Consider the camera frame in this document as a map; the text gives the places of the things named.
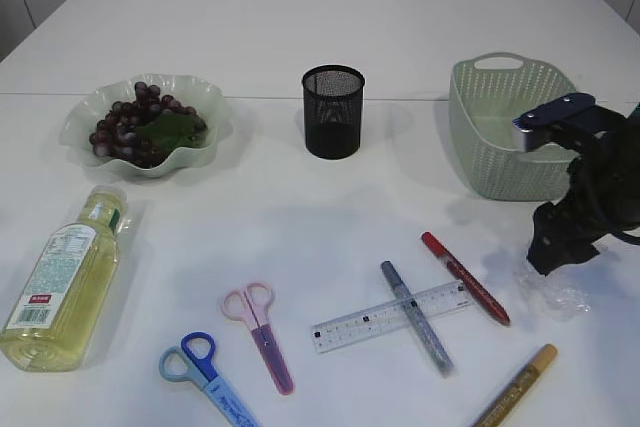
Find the scissors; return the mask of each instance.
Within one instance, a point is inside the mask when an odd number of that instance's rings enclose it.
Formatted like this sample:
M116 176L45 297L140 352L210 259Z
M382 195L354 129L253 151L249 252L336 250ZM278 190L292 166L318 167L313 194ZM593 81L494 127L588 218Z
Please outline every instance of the scissors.
M267 291L267 300L260 303L253 296L252 292L256 288L262 288ZM242 304L241 311L235 311L231 307L231 301L235 298L240 299ZM222 313L231 320L238 320L245 323L251 336L258 346L262 359L269 369L271 378L278 392L282 395L289 395L293 392L294 385L287 365L284 363L276 339L269 325L267 317L267 309L275 300L273 289L263 282L252 282L242 289L232 290L222 301Z
M189 347L189 342L194 339L202 339L209 344L209 352L203 358L198 357ZM234 427L259 427L229 384L213 368L215 351L216 344L209 334L192 332L185 335L180 347L170 347L160 357L160 375L170 382L191 381L196 384ZM177 355L185 363L185 372L173 374L167 370L166 362L173 355Z

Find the red label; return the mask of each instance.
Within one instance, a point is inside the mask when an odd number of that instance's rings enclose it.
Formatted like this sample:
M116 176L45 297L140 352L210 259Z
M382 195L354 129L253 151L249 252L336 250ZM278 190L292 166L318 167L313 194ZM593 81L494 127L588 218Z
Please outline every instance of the red label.
M51 294L47 295L32 295L29 299L30 304L48 304L51 300Z

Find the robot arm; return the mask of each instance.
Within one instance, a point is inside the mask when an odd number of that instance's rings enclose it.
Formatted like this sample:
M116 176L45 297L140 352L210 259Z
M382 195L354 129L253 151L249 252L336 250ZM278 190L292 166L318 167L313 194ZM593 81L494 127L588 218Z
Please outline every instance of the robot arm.
M596 105L591 95L574 93L513 124L524 152L555 142L580 154L569 165L564 198L533 215L527 260L539 273L587 262L599 253L593 242L607 234L640 245L640 238L624 232L640 227L640 106L625 118Z

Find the plastic bottle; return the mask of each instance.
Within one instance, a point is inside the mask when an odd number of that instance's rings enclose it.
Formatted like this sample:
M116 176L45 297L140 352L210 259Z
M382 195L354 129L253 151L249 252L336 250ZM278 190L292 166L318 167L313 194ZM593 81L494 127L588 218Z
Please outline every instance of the plastic bottle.
M0 350L34 372L76 369L84 357L119 260L120 189L99 186L78 220L49 238L0 333Z

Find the gold marker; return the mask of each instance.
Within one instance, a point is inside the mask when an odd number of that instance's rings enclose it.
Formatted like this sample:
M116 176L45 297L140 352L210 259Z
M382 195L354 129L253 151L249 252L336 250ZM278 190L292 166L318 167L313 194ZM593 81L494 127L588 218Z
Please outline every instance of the gold marker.
M472 427L496 427L516 406L524 394L535 384L542 373L549 367L558 355L558 349L547 344L525 365L509 385L491 403L482 415L473 423Z

